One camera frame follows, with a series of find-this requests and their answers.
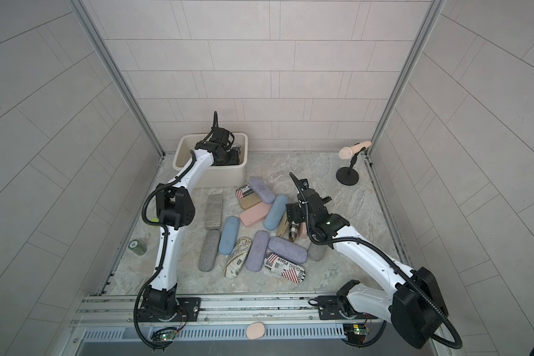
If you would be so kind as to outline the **plaid brown case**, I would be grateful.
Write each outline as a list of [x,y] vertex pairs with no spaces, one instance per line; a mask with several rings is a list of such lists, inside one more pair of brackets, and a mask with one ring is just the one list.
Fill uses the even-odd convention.
[[300,230],[299,224],[297,224],[296,222],[290,222],[290,226],[289,226],[289,241],[290,242],[295,242],[295,240],[298,238],[299,230]]

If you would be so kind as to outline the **cream patterned glasses case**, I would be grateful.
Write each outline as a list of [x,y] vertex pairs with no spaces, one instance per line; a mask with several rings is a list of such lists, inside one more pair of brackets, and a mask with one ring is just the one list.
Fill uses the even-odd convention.
[[233,279],[240,274],[251,247],[252,240],[249,237],[241,237],[237,240],[234,250],[225,265],[225,277]]

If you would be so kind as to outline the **grey rectangular fabric case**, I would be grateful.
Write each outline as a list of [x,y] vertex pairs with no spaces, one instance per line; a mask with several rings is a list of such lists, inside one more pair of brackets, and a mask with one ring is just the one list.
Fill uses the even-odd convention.
[[204,215],[204,227],[206,230],[220,229],[223,218],[223,196],[221,194],[211,194],[206,202]]

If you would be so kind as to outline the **pink microphone on black stand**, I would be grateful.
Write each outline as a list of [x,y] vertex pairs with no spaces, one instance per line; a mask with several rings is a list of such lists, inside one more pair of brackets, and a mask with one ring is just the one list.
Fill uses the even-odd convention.
[[337,170],[336,178],[339,183],[347,186],[356,185],[359,181],[359,174],[354,169],[357,163],[358,156],[363,153],[366,154],[368,148],[372,145],[371,141],[359,142],[355,145],[343,147],[338,155],[341,160],[349,160],[348,167],[341,167]]

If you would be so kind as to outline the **blue oval case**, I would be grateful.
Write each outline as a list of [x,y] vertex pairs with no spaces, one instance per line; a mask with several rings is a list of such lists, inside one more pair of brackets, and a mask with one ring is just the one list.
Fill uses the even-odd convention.
[[237,242],[237,236],[240,228],[240,219],[235,216],[230,216],[226,219],[218,247],[218,252],[221,255],[229,256]]

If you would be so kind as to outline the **dark grey oval case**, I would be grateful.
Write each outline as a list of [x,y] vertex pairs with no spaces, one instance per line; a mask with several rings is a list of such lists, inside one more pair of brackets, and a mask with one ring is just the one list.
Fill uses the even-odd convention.
[[212,229],[207,231],[198,262],[200,271],[209,272],[214,268],[220,239],[221,232],[219,230]]

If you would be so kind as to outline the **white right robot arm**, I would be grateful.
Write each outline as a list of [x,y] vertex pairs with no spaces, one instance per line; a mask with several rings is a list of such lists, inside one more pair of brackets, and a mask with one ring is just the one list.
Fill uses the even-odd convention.
[[387,323],[412,347],[420,349],[433,340],[451,349],[463,341],[448,318],[435,276],[426,268],[414,270],[398,262],[364,238],[348,220],[326,209],[330,197],[321,197],[305,179],[297,180],[300,212],[312,243],[329,246],[360,266],[381,287],[370,297],[360,284],[346,292],[347,311],[368,313]]

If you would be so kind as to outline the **left circuit board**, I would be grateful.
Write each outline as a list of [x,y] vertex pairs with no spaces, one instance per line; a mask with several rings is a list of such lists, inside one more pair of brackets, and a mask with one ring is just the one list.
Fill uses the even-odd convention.
[[178,334],[178,328],[176,327],[167,327],[164,329],[159,329],[151,335],[151,341],[155,343],[166,343],[172,342]]

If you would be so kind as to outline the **purple case upper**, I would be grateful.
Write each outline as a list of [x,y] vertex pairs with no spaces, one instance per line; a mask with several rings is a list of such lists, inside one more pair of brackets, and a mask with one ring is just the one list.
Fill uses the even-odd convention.
[[276,194],[269,188],[266,182],[259,177],[251,177],[248,180],[248,185],[251,190],[258,195],[258,197],[265,204],[272,204],[276,199]]

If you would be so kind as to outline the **pink oval pad on rail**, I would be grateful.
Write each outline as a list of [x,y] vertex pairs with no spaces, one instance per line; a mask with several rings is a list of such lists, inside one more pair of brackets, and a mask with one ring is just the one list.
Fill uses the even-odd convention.
[[252,323],[246,328],[246,337],[250,341],[263,338],[265,333],[266,326],[261,322]]

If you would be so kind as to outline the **cream plastic storage box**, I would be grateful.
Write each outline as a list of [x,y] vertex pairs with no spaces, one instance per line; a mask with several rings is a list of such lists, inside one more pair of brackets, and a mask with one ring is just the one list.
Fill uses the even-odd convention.
[[[191,149],[206,134],[188,134],[180,141],[176,150],[173,168],[179,172],[189,161]],[[234,145],[240,146],[240,164],[238,166],[212,166],[198,180],[196,188],[222,188],[242,186],[246,182],[246,165],[248,162],[249,138],[245,133],[234,133]]]

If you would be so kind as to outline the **lilac case lower middle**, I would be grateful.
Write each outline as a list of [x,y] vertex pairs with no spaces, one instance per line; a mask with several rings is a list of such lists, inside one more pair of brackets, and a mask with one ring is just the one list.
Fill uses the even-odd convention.
[[246,268],[249,271],[260,271],[264,264],[264,258],[268,249],[270,236],[267,231],[258,231],[253,240],[252,246],[246,259]]

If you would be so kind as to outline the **circuit board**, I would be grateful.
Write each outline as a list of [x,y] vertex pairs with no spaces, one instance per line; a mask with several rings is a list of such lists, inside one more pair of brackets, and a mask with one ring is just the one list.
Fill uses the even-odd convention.
[[178,334],[178,328],[176,327],[167,327],[164,329],[159,329],[151,335],[151,341],[155,343],[166,343],[172,342]]
[[345,323],[343,331],[344,341],[355,345],[364,344],[371,333],[371,329],[365,324]]

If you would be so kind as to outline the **purple case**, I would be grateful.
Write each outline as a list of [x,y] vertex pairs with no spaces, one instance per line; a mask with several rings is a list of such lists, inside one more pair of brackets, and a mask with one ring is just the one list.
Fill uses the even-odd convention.
[[268,242],[268,249],[295,264],[302,265],[308,260],[306,249],[280,237],[272,237]]
[[265,204],[272,204],[276,199],[276,194],[269,188],[266,182],[259,177],[251,177],[248,180],[248,185],[251,190],[258,195],[258,197]]

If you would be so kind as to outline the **newspaper print case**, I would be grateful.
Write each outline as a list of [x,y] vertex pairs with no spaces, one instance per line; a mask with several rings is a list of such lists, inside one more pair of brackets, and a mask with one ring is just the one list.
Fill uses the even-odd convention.
[[241,163],[241,147],[239,145],[233,145],[231,147],[231,158],[235,166]]

